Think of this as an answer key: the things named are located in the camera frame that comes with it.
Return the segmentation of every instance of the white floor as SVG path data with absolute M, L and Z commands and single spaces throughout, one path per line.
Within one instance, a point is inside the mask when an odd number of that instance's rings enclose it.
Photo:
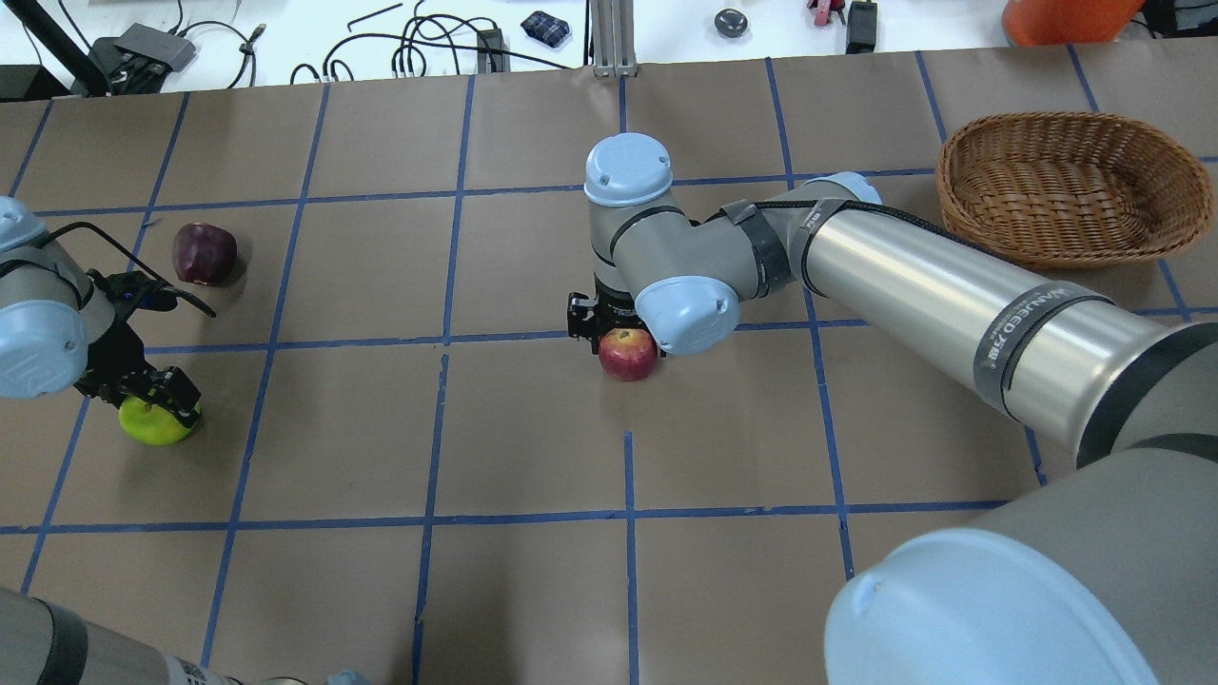
M 287 83 L 300 62 L 319 65 L 330 48 L 352 35 L 347 22 L 393 2 L 389 0 L 184 0 L 186 21 L 220 20 L 248 33 L 258 23 L 267 33 L 257 43 L 258 85 Z M 878 0 L 879 45 L 882 51 L 943 50 L 1005 45 L 999 17 L 1006 0 Z M 41 5 L 63 21 L 55 0 Z M 834 20 L 828 27 L 812 24 L 805 0 L 638 0 L 635 2 L 636 51 L 641 62 L 688 62 L 839 54 L 845 46 L 845 27 Z M 719 37 L 714 15 L 728 6 L 749 18 L 749 32 L 738 39 Z M 133 22 L 169 28 L 178 18 L 173 0 L 67 0 L 84 34 L 118 35 Z M 544 10 L 571 24 L 572 37 L 551 49 L 525 35 L 520 21 L 533 10 Z M 356 24 L 354 32 L 401 33 L 410 17 L 413 0 L 403 7 Z M 426 0 L 420 13 L 486 16 L 496 20 L 508 37 L 508 48 L 526 55 L 564 63 L 580 63 L 583 37 L 582 0 Z M 199 48 L 196 59 L 172 74 L 166 90 L 205 90 L 227 85 L 240 65 L 239 40 L 219 27 L 202 27 L 189 38 Z M 462 43 L 473 45 L 466 34 Z M 389 56 L 392 40 L 361 39 L 339 50 L 336 57 L 348 63 L 359 79 L 391 77 Z M 447 50 L 428 50 L 430 72 L 454 73 Z M 66 71 L 43 50 L 51 72 L 67 79 Z M 0 63 L 32 63 L 33 48 L 19 23 L 0 10 Z M 474 67 L 473 52 L 462 52 L 462 73 Z M 547 68 L 513 59 L 513 71 Z

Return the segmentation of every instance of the dark red apple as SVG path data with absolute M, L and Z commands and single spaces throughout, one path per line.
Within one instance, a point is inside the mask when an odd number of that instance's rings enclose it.
M 615 328 L 600 338 L 600 368 L 618 380 L 642 380 L 652 374 L 659 350 L 641 328 Z
M 173 236 L 173 271 L 180 280 L 219 285 L 236 266 L 236 239 L 209 223 L 188 223 Z

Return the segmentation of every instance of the black band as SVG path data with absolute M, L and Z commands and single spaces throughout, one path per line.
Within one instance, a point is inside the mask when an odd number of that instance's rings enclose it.
M 1138 450 L 1144 447 L 1183 452 L 1185 455 L 1192 455 L 1194 457 L 1201 457 L 1202 460 L 1209 460 L 1218 463 L 1218 435 L 1206 435 L 1203 433 L 1172 433 L 1170 435 L 1147 438 L 1130 449 Z
M 76 613 L 38 601 L 51 614 L 51 647 L 37 685 L 79 685 L 89 659 L 89 628 Z
M 790 274 L 790 262 L 787 249 L 778 238 L 778 232 L 770 225 L 756 205 L 748 200 L 725 205 L 723 215 L 738 225 L 749 243 L 753 244 L 753 258 L 758 264 L 758 291 L 755 297 L 765 297 L 771 290 L 777 290 L 794 280 Z
M 609 240 L 609 255 L 613 256 L 613 251 L 618 247 L 618 241 L 621 240 L 621 236 L 625 235 L 626 232 L 630 230 L 631 228 L 635 228 L 635 225 L 638 224 L 638 222 L 648 217 L 654 217 L 655 215 L 663 215 L 666 212 L 674 212 L 681 215 L 682 217 L 685 216 L 685 212 L 682 212 L 677 207 L 674 207 L 672 205 L 657 205 L 654 207 L 648 207 L 642 212 L 638 212 L 637 215 L 626 219 L 626 223 L 621 224 L 618 228 L 618 230 L 613 234 L 613 238 Z M 610 262 L 609 260 L 604 261 L 609 264 L 613 264 L 613 262 Z
M 1015 367 L 1028 342 L 1063 310 L 1089 300 L 1112 303 L 1082 285 L 1051 280 L 1023 293 L 1004 307 L 985 329 L 973 356 L 973 388 L 982 400 L 1010 416 L 1004 395 L 1011 388 Z
M 1181 362 L 1214 342 L 1218 342 L 1218 323 L 1199 323 L 1151 345 L 1125 367 L 1100 399 L 1083 429 L 1078 468 L 1112 453 L 1121 429 L 1151 389 Z

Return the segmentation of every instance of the wicker basket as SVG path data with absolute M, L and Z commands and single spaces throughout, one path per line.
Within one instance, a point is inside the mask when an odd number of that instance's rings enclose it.
M 1113 115 L 977 119 L 943 146 L 937 180 L 948 230 L 1029 268 L 1155 260 L 1213 225 L 1196 157 Z

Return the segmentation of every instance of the tiled surface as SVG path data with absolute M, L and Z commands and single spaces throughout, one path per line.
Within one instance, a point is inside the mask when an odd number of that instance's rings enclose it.
M 29 594 L 196 659 L 223 548 L 216 531 L 55 535 Z
M 410 683 L 420 541 L 417 528 L 240 533 L 212 664 L 307 683 L 358 664 L 378 685 Z
M 420 681 L 628 683 L 625 529 L 437 529 Z
M 1062 45 L 926 52 L 948 133 L 1006 112 L 1085 112 L 1086 93 Z
M 1101 107 L 1214 155 L 1214 45 L 1078 52 Z M 186 441 L 139 446 L 71 392 L 0 403 L 0 584 L 32 568 L 35 595 L 252 681 L 823 681 L 851 561 L 1038 488 L 1027 435 L 844 307 L 815 299 L 810 324 L 795 286 L 745 305 L 745 330 L 705 355 L 607 380 L 563 332 L 564 296 L 592 282 L 587 149 L 624 123 L 659 135 L 695 218 L 864 171 L 938 219 L 935 112 L 949 133 L 1079 108 L 1062 55 L 644 65 L 624 90 L 583 69 L 56 101 L 16 189 L 51 228 L 89 218 L 177 280 L 173 233 L 207 221 L 246 263 L 191 286 L 216 321 L 133 319 L 151 361 L 203 391 Z M 0 106 L 5 191 L 38 121 Z M 83 232 L 65 244 L 127 267 Z M 1213 250 L 1060 275 L 1205 321 Z M 1045 480 L 1073 470 L 1039 453 Z
M 638 524 L 643 683 L 825 683 L 836 517 Z

